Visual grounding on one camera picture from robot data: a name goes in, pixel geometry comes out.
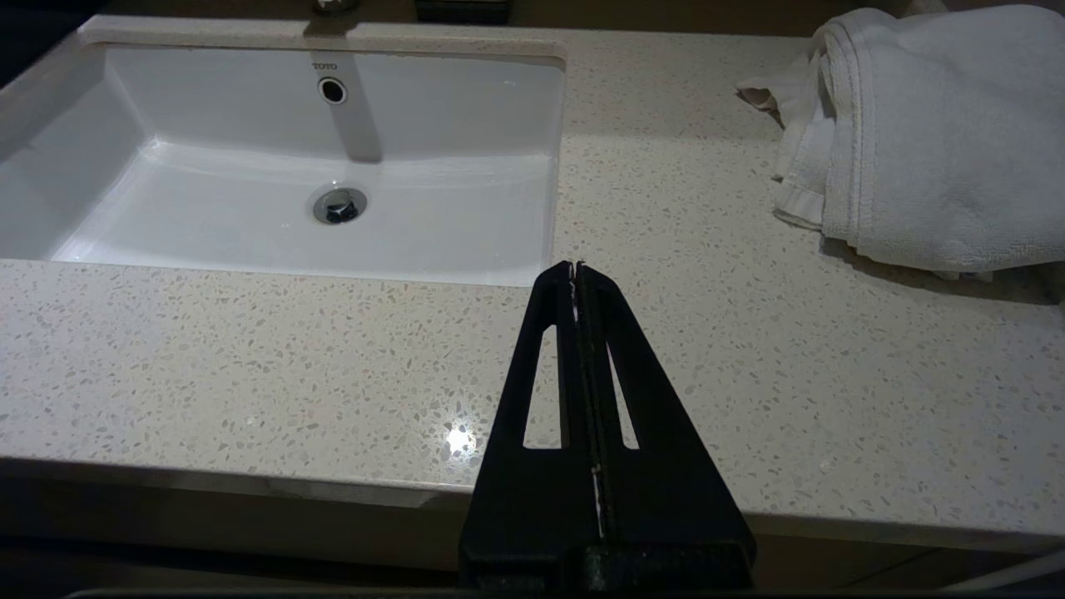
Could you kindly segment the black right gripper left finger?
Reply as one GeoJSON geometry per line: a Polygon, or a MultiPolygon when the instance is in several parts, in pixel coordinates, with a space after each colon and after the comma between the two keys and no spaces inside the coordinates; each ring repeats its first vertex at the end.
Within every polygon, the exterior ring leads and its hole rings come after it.
{"type": "Polygon", "coordinates": [[[569,587],[600,538],[593,442],[581,381],[574,266],[532,285],[458,546],[464,587],[569,587]],[[545,330],[557,337],[559,448],[524,443],[545,330]]]}

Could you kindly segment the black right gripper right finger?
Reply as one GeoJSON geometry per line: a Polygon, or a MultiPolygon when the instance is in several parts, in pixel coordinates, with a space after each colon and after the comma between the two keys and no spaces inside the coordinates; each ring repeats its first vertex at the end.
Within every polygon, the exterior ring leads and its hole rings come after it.
{"type": "Polygon", "coordinates": [[[620,288],[576,268],[599,587],[752,587],[756,543],[620,288]]]}

